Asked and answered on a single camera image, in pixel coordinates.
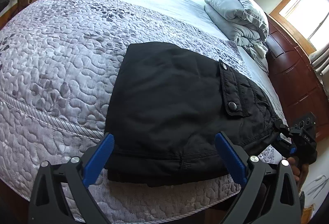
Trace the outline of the person's right hand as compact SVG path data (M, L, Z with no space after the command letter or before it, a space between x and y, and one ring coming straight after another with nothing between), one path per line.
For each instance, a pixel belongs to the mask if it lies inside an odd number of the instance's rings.
M297 184L297 189L300 191L304 185L307 175L309 173L309 164L303 164L300 168L296 165L297 161L293 157L287 159L289 162L295 182Z

